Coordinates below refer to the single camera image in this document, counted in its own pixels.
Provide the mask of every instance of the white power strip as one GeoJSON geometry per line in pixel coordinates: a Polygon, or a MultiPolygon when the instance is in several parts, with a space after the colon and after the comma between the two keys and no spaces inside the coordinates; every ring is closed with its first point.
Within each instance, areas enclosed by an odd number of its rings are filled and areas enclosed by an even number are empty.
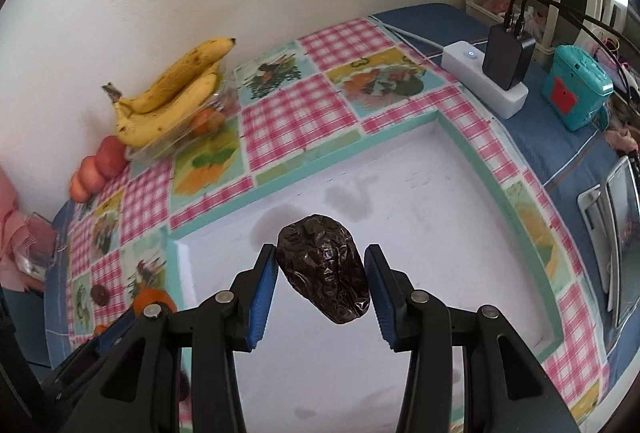
{"type": "Polygon", "coordinates": [[[529,89],[521,82],[503,90],[482,71],[484,52],[471,43],[458,41],[444,47],[441,66],[456,77],[502,118],[509,118],[524,105],[529,89]]]}

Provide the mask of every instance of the teal box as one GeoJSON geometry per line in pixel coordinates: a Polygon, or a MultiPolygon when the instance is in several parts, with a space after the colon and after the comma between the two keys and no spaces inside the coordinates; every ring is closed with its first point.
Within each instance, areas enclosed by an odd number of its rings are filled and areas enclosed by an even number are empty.
{"type": "Polygon", "coordinates": [[[570,131],[585,126],[607,102],[613,83],[596,61],[580,47],[556,48],[542,96],[570,131]]]}

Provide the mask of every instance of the pink cloth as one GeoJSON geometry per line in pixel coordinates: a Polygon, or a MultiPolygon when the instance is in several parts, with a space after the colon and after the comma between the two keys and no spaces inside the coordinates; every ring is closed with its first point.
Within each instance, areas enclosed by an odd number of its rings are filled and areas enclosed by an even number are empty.
{"type": "Polygon", "coordinates": [[[623,153],[638,151],[638,142],[631,136],[631,132],[627,128],[609,129],[604,132],[604,138],[616,151],[622,151],[623,153]]]}
{"type": "Polygon", "coordinates": [[[18,210],[18,193],[0,168],[0,285],[23,292],[27,288],[44,291],[44,284],[18,270],[14,251],[28,256],[36,239],[27,220],[18,210]]]}

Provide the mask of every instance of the banana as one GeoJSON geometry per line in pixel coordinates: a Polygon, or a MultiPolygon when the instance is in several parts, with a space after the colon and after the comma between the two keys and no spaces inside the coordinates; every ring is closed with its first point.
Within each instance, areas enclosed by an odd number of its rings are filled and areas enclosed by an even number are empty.
{"type": "Polygon", "coordinates": [[[209,68],[207,68],[200,75],[201,76],[206,76],[207,74],[217,74],[219,69],[220,69],[220,61],[216,61],[215,63],[213,63],[209,68]]]}
{"type": "Polygon", "coordinates": [[[171,102],[150,113],[134,113],[122,103],[120,92],[109,83],[102,88],[111,97],[116,113],[116,136],[135,148],[142,148],[193,113],[217,86],[218,76],[198,77],[171,102]]]}
{"type": "Polygon", "coordinates": [[[120,99],[133,113],[150,113],[164,106],[193,79],[226,56],[236,44],[233,38],[210,39],[195,47],[164,71],[146,92],[120,99]]]}

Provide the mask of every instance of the cable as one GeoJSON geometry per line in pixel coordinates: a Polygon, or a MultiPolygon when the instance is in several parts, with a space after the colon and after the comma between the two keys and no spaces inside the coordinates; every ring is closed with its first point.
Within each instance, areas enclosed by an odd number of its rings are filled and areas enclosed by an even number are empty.
{"type": "Polygon", "coordinates": [[[428,45],[431,45],[432,47],[435,47],[440,51],[444,50],[444,47],[442,45],[436,43],[435,41],[431,41],[430,39],[423,38],[422,36],[417,36],[416,34],[412,34],[411,32],[407,32],[406,30],[402,30],[401,28],[395,27],[393,25],[389,25],[388,23],[385,23],[383,21],[380,21],[380,20],[378,20],[378,21],[383,27],[388,28],[389,30],[393,30],[394,32],[398,32],[399,34],[402,34],[403,36],[407,36],[408,38],[415,39],[416,41],[421,41],[423,43],[427,43],[428,45]]]}
{"type": "MultiPolygon", "coordinates": [[[[522,19],[522,23],[524,23],[524,5],[526,4],[527,1],[528,0],[523,0],[522,4],[520,5],[520,16],[518,17],[518,20],[522,19]]],[[[617,37],[618,39],[624,41],[636,53],[636,55],[640,56],[640,50],[638,50],[638,48],[627,37],[623,36],[620,32],[611,28],[610,26],[603,23],[599,19],[593,18],[591,16],[587,16],[584,12],[580,12],[580,10],[578,10],[577,8],[569,7],[568,5],[563,5],[562,3],[554,0],[538,0],[538,1],[540,3],[545,3],[547,6],[556,7],[558,10],[569,11],[575,16],[577,16],[578,19],[582,21],[589,21],[594,25],[599,26],[600,28],[602,28],[603,30],[606,30],[610,34],[615,35],[615,37],[617,37]]]]}
{"type": "MultiPolygon", "coordinates": [[[[503,24],[503,26],[506,26],[506,29],[508,29],[508,27],[510,26],[511,20],[513,18],[513,5],[514,5],[515,1],[516,0],[511,0],[510,5],[509,5],[509,9],[508,9],[508,11],[506,12],[506,14],[504,16],[505,24],[503,24]]],[[[526,7],[527,1],[528,0],[522,0],[522,2],[520,4],[520,16],[518,16],[518,20],[516,21],[516,25],[515,25],[515,27],[513,29],[513,33],[514,33],[515,36],[518,36],[520,34],[520,31],[522,30],[522,26],[524,25],[524,12],[525,12],[525,7],[526,7]]],[[[610,32],[611,34],[615,35],[619,39],[622,39],[625,43],[627,43],[636,52],[636,54],[638,54],[640,56],[640,51],[638,51],[636,46],[631,41],[629,41],[626,37],[624,37],[622,34],[617,32],[616,30],[612,29],[611,27],[607,26],[602,21],[597,20],[596,18],[593,18],[591,16],[587,16],[584,12],[580,12],[578,9],[569,7],[567,5],[563,5],[562,3],[554,1],[554,0],[537,0],[537,1],[539,1],[540,3],[545,4],[547,6],[556,7],[559,10],[559,12],[562,13],[562,16],[565,17],[565,19],[570,21],[577,28],[579,28],[581,30],[584,30],[585,33],[587,33],[594,41],[597,42],[598,45],[600,45],[600,47],[603,48],[603,50],[607,53],[609,58],[616,65],[616,69],[618,71],[618,75],[620,76],[622,84],[624,84],[625,88],[626,88],[626,98],[627,98],[626,101],[628,102],[629,107],[632,108],[631,87],[629,85],[628,80],[626,79],[626,75],[625,75],[624,71],[622,70],[622,66],[620,65],[620,62],[613,55],[613,53],[606,47],[606,45],[600,40],[600,38],[596,37],[589,29],[587,29],[584,26],[584,21],[585,20],[590,21],[594,25],[599,26],[600,28],[610,32]]]]}

